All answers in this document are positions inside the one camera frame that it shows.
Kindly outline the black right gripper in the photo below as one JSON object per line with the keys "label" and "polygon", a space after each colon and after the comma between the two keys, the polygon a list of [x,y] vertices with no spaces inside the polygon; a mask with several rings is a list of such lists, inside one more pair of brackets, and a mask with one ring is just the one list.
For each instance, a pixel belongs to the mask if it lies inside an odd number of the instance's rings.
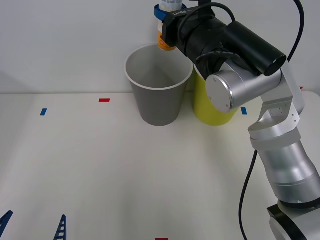
{"label": "black right gripper", "polygon": [[167,14],[166,11],[160,9],[159,4],[154,6],[154,16],[158,20],[163,21],[161,39],[170,48],[178,46],[182,49],[200,49],[200,41],[196,31],[200,25],[200,21],[196,14],[190,17],[182,26],[182,30],[180,31],[181,40],[178,40],[178,29],[182,21],[189,13],[196,9],[196,7],[187,8],[185,4],[182,4],[181,8],[182,10]]}

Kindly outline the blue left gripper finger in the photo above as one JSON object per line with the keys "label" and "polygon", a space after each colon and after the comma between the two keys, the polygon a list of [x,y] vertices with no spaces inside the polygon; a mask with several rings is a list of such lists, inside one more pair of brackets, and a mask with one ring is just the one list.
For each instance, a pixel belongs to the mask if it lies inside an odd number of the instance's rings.
{"label": "blue left gripper finger", "polygon": [[62,215],[53,240],[67,240],[67,217]]}
{"label": "blue left gripper finger", "polygon": [[13,215],[13,211],[9,210],[6,214],[4,214],[1,218],[0,218],[0,231],[4,232],[6,226],[8,225],[11,217]]}

